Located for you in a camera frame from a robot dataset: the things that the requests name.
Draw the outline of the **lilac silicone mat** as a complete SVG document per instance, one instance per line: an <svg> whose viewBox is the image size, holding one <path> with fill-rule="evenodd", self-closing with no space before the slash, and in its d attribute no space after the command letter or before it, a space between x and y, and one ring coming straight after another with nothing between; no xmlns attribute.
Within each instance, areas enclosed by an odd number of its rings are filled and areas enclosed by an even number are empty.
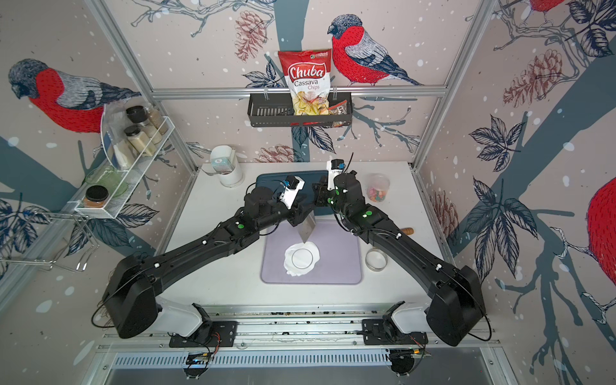
<svg viewBox="0 0 616 385"><path fill-rule="evenodd" d="M359 239L343 231L335 221L318 221L308 242L314 242L320 260L306 275L291 277L283 263L285 251L303 243L297 229L283 223L266 237L261 280L268 284L355 285L362 281Z"/></svg>

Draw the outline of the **metal ring cutter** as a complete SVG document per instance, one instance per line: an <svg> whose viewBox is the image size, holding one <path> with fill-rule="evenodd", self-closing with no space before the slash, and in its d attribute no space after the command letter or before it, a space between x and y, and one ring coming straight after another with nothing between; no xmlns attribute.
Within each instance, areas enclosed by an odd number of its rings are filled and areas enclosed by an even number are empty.
<svg viewBox="0 0 616 385"><path fill-rule="evenodd" d="M379 249L368 250L364 258L367 268L373 272L381 272L388 265L388 256Z"/></svg>

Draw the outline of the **white dough lump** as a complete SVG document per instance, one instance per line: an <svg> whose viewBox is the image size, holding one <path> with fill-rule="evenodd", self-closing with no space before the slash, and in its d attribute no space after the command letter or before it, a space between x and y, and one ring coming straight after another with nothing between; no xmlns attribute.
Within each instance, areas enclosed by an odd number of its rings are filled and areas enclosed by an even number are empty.
<svg viewBox="0 0 616 385"><path fill-rule="evenodd" d="M288 275L299 277L311 272L320 260L320 252L314 242L290 246L284 254L283 266Z"/></svg>

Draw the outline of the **wooden rolling pin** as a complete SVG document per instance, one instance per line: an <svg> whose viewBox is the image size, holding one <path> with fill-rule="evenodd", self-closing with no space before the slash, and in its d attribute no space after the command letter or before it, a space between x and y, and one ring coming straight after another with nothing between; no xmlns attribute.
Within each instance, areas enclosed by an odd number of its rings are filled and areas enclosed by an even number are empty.
<svg viewBox="0 0 616 385"><path fill-rule="evenodd" d="M407 236L411 236L412 234L415 233L414 229L407 227L407 228L403 228L400 230L402 233L406 234Z"/></svg>

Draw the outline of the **round cut dough wrapper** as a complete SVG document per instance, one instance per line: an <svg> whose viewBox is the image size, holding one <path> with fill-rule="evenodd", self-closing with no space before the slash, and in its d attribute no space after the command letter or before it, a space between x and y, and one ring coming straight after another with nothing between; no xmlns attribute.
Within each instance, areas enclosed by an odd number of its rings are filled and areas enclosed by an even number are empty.
<svg viewBox="0 0 616 385"><path fill-rule="evenodd" d="M291 264L297 270L308 270L313 266L314 255L308 249L298 249L291 255Z"/></svg>

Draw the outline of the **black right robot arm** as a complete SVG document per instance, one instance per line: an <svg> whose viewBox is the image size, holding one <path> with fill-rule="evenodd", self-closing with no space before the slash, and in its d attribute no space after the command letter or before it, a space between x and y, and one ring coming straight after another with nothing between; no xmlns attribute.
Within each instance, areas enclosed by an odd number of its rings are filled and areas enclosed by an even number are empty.
<svg viewBox="0 0 616 385"><path fill-rule="evenodd" d="M329 187L324 176L312 184L314 203L340 216L344 228L382 250L424 289L431 303L425 311L432 332L457 346L486 317L477 272L438 258L405 234L381 209L366 202L355 172L342 173Z"/></svg>

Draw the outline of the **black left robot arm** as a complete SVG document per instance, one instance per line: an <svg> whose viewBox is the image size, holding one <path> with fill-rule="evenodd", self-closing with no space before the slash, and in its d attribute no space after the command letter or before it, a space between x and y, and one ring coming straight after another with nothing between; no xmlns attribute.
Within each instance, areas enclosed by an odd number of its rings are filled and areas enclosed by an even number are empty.
<svg viewBox="0 0 616 385"><path fill-rule="evenodd" d="M210 331L205 309L196 303L186 306L159 296L198 269L246 249L264 229L283 221L297 226L313 213L315 203L307 195L291 191L283 195L294 199L291 205L275 200L270 189L257 187L245 195L243 207L234 216L199 239L152 258L122 259L101 303L119 337L133 338L147 330L158 330L205 342Z"/></svg>

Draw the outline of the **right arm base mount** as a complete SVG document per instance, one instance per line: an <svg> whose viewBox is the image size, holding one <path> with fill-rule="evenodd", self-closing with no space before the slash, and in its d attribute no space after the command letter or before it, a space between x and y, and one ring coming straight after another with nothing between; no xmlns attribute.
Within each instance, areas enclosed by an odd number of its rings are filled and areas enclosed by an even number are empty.
<svg viewBox="0 0 616 385"><path fill-rule="evenodd" d="M412 345L411 348L390 349L389 362L391 370L397 375L409 376L421 364L427 354L428 335L426 332L411 330L409 325L404 326L404 320L396 322L394 315L400 311L420 311L401 301L390 307L381 319L364 319L357 335L363 337L366 346L403 346Z"/></svg>

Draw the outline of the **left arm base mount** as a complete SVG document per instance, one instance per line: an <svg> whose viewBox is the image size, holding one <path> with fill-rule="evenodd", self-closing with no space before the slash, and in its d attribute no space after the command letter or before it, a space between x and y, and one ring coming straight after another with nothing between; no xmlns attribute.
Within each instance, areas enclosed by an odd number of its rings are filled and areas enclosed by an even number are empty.
<svg viewBox="0 0 616 385"><path fill-rule="evenodd" d="M158 315L150 329L165 332L171 348L197 348L188 354L184 373L189 380L199 379L208 371L223 347L232 347L237 336L237 321L214 321L203 306L188 306L160 300Z"/></svg>

